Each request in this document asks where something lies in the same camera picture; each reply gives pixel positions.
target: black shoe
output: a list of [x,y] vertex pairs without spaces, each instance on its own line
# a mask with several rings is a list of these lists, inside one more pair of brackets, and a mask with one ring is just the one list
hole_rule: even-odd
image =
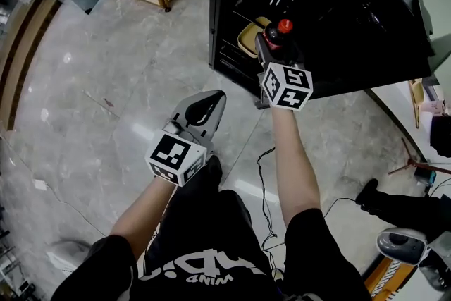
[[356,197],[355,203],[359,206],[362,206],[361,208],[363,211],[367,211],[368,207],[366,207],[365,204],[368,203],[369,199],[371,199],[372,193],[377,191],[378,185],[378,180],[376,180],[375,178],[371,179]]
[[223,169],[221,167],[219,158],[216,155],[211,156],[206,164],[206,167],[208,169],[210,177],[216,180],[219,185],[223,176]]

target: cap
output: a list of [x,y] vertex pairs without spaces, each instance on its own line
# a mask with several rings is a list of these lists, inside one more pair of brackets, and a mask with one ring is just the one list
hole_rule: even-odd
[[283,34],[291,32],[293,29],[293,22],[290,19],[282,19],[277,25],[277,30]]

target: bottle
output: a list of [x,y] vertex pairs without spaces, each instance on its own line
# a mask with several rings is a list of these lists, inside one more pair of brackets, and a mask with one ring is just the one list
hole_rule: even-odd
[[263,31],[263,37],[271,51],[279,52],[293,29],[293,23],[290,19],[282,19],[277,25],[269,23]]

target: wire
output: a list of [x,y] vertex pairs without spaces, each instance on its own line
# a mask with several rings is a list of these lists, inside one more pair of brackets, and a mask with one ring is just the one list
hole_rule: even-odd
[[58,200],[58,202],[63,203],[63,204],[67,204],[70,208],[76,210],[76,212],[77,212],[79,215],[81,215],[81,217],[83,217],[83,219],[84,219],[86,222],[88,222],[93,228],[95,228],[96,231],[97,231],[98,233],[100,233],[102,236],[106,237],[106,235],[105,235],[103,232],[101,232],[96,226],[94,226],[91,222],[89,222],[89,221],[86,219],[86,217],[83,216],[83,214],[82,214],[80,211],[78,211],[78,209],[76,209],[76,208],[75,208],[72,204],[70,204],[70,203],[61,201],[61,200],[59,199],[59,197],[56,195],[54,189],[53,189],[52,187],[50,187],[48,183],[46,183],[46,185],[47,185],[47,187],[53,192],[53,194],[54,194],[55,198]]
[[435,193],[436,190],[438,190],[438,188],[446,186],[446,185],[443,185],[443,183],[445,183],[445,182],[447,182],[449,180],[451,180],[451,178],[448,178],[447,180],[444,180],[441,184],[439,184],[437,187],[435,187],[434,191],[432,191],[431,196],[429,196],[429,197],[432,197],[432,195]]
[[[262,244],[261,244],[261,250],[262,250],[263,252],[266,252],[266,253],[268,254],[268,258],[269,258],[269,266],[271,267],[271,275],[273,276],[273,279],[276,277],[277,271],[281,272],[282,275],[283,275],[284,273],[283,273],[283,271],[282,271],[281,269],[278,269],[278,268],[276,267],[276,262],[275,262],[275,260],[274,260],[273,253],[272,253],[270,250],[272,250],[273,248],[279,247],[279,246],[281,246],[281,245],[284,245],[285,242],[279,243],[278,245],[271,246],[271,247],[268,247],[268,248],[265,247],[266,242],[268,242],[271,238],[277,237],[277,235],[273,232],[273,220],[272,220],[272,218],[271,218],[271,211],[269,210],[268,202],[266,201],[266,188],[265,188],[265,183],[264,183],[264,181],[263,181],[263,175],[262,175],[262,173],[261,173],[261,164],[260,164],[260,161],[261,161],[261,158],[263,158],[263,157],[266,156],[267,154],[270,154],[270,153],[271,153],[272,151],[274,151],[275,149],[276,149],[276,148],[273,147],[273,148],[267,150],[266,152],[264,152],[263,154],[261,154],[261,155],[259,156],[259,158],[257,159],[257,164],[258,164],[258,166],[259,166],[259,175],[260,175],[260,179],[261,179],[261,191],[263,192],[263,198],[262,198],[262,202],[261,202],[261,210],[263,211],[263,215],[265,216],[266,222],[267,222],[267,224],[268,224],[268,231],[269,231],[269,234],[266,236],[266,238],[264,239],[264,241],[263,241]],[[337,198],[337,199],[332,203],[332,205],[329,207],[329,209],[328,209],[328,211],[326,212],[326,215],[324,216],[324,218],[327,217],[327,215],[328,215],[329,212],[331,211],[332,207],[335,206],[335,203],[337,203],[337,202],[340,201],[341,199],[348,199],[349,201],[355,202],[355,199],[348,198],[348,197]]]
[[348,199],[349,201],[355,202],[355,199],[348,198],[348,197],[337,198],[337,199],[332,203],[332,205],[329,207],[329,209],[327,210],[326,215],[324,216],[324,218],[327,217],[327,215],[329,214],[329,212],[331,211],[331,209],[332,209],[332,207],[335,205],[335,203],[337,203],[337,202],[340,201],[341,199]]
[[147,275],[147,270],[146,270],[146,263],[147,263],[147,253],[149,251],[150,245],[152,243],[152,240],[158,235],[158,226],[160,225],[160,223],[158,225],[156,225],[156,229],[154,231],[154,234],[152,235],[152,237],[150,237],[149,243],[147,244],[146,249],[144,250],[144,261],[142,262],[142,270],[144,272],[144,275]]
[[262,155],[260,155],[260,157],[257,159],[257,165],[259,166],[259,175],[260,175],[260,180],[261,180],[261,191],[263,193],[263,197],[261,198],[261,210],[263,211],[263,215],[266,219],[266,223],[268,224],[268,235],[266,236],[266,238],[264,239],[264,241],[261,244],[261,250],[265,253],[268,254],[268,258],[269,258],[269,266],[271,267],[271,275],[273,273],[273,270],[276,270],[276,261],[274,260],[274,256],[272,254],[272,252],[268,251],[265,248],[265,244],[271,239],[271,238],[277,238],[277,235],[274,233],[273,231],[273,219],[271,216],[271,211],[269,209],[269,205],[268,202],[266,201],[266,188],[265,188],[265,182],[263,181],[263,175],[261,173],[261,158],[266,156],[267,154],[270,154],[271,152],[273,152],[276,148],[273,147],[271,149],[269,149],[268,151],[264,152]]

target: wall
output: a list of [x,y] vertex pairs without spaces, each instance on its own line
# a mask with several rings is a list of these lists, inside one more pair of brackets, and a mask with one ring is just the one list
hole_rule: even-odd
[[[431,14],[433,37],[450,34],[451,0],[424,0],[424,3]],[[445,92],[446,99],[451,103],[451,57],[438,68],[435,76]]]

